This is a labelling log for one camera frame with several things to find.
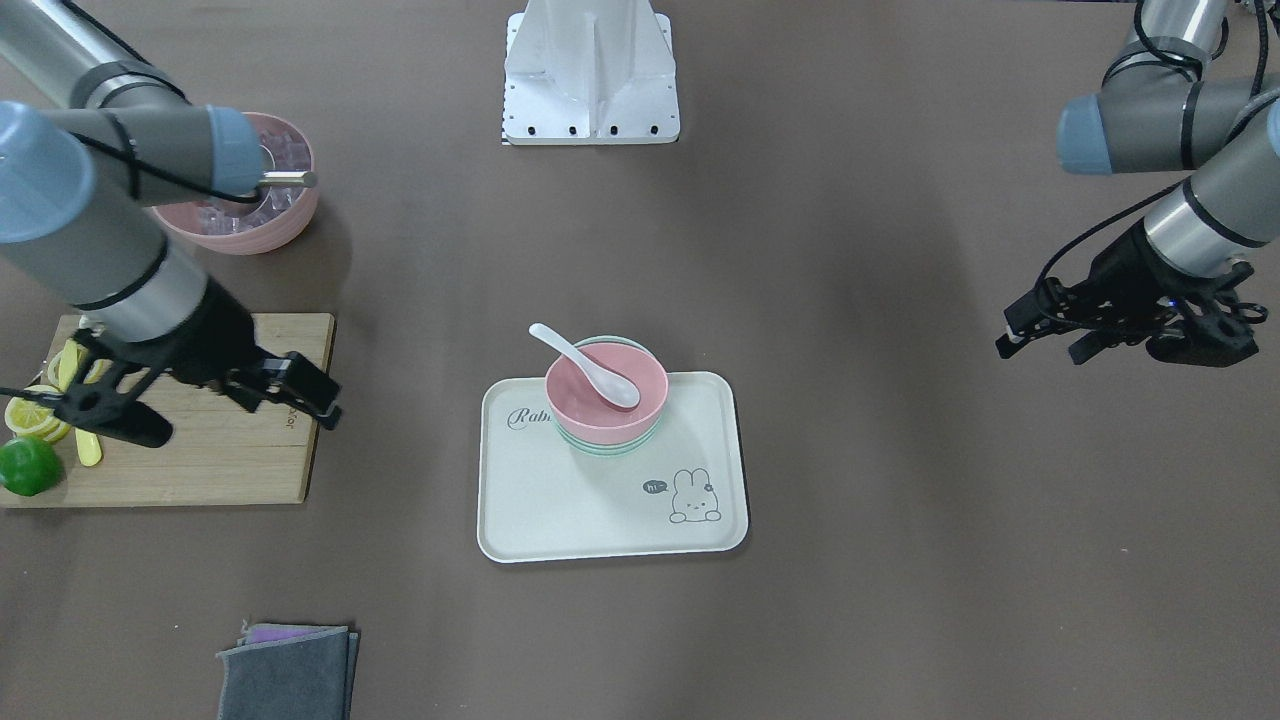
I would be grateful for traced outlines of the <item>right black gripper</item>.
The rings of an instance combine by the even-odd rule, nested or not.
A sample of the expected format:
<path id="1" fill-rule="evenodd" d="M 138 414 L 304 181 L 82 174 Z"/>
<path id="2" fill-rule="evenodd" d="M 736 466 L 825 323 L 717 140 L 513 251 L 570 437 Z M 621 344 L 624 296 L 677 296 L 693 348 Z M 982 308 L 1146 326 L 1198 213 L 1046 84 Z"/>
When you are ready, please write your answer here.
<path id="1" fill-rule="evenodd" d="M 127 338 L 120 323 L 97 320 L 73 340 L 84 350 L 141 366 L 157 366 L 182 384 L 223 395 L 247 413 L 280 405 L 334 430 L 343 410 L 340 384 L 302 354 L 275 356 L 261 348 L 250 313 L 216 281 L 209 281 L 192 313 L 147 340 Z"/>

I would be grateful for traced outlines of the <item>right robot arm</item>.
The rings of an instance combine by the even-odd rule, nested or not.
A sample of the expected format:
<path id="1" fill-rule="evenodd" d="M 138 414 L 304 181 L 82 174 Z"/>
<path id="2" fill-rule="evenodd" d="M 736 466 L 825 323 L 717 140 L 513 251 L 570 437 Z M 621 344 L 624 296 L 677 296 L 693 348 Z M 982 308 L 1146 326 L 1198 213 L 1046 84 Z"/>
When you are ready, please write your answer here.
<path id="1" fill-rule="evenodd" d="M 5 1 L 1 24 L 3 56 L 59 102 L 3 104 L 3 256 L 90 320 L 67 387 L 15 396 L 150 448 L 172 437 L 141 398 L 163 375 L 335 427 L 340 387 L 301 354 L 261 348 L 250 313 L 147 214 L 201 199 L 253 206 L 314 173 L 268 168 L 243 113 L 193 105 L 74 3 Z"/>

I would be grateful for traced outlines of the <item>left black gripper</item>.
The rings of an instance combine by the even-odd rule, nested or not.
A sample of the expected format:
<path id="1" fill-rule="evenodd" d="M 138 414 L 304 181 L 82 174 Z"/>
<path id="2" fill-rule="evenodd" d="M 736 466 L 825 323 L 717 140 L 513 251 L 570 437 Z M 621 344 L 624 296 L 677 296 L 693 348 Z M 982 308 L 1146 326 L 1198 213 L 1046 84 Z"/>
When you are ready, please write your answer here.
<path id="1" fill-rule="evenodd" d="M 1025 292 L 1004 310 L 1006 329 L 995 347 L 1007 360 L 1034 340 L 1084 331 L 1068 346 L 1071 363 L 1082 365 L 1107 348 L 1142 345 L 1156 334 L 1171 320 L 1165 300 L 1236 291 L 1253 273 L 1248 261 L 1231 260 L 1220 275 L 1189 274 L 1157 252 L 1137 223 L 1094 258 L 1080 283 L 1065 286 L 1042 274 L 1036 292 Z"/>

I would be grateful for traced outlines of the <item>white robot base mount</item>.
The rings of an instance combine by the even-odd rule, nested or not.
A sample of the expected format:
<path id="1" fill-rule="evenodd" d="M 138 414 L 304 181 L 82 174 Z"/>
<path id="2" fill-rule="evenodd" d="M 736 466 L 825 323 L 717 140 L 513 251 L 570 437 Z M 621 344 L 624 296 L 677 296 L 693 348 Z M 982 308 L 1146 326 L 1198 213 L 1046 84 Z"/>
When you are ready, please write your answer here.
<path id="1" fill-rule="evenodd" d="M 672 24 L 649 1 L 530 1 L 506 23 L 511 146 L 673 143 Z"/>

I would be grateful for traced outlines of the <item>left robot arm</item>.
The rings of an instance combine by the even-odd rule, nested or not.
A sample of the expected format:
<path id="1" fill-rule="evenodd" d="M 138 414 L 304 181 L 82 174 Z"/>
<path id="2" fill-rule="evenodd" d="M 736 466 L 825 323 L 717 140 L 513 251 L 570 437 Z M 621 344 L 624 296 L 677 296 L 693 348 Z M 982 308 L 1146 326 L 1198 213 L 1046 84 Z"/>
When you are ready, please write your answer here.
<path id="1" fill-rule="evenodd" d="M 1140 1 L 1098 92 L 1073 99 L 1057 128 L 1064 170 L 1184 170 L 1137 204 L 1142 218 L 1068 286 L 1048 270 L 1006 307 L 1001 357 L 1079 332 L 1069 355 L 1143 345 L 1161 363 L 1230 366 L 1256 355 L 1267 310 L 1240 300 L 1248 256 L 1277 240 L 1277 77 L 1208 82 L 1225 47 L 1222 1 Z"/>

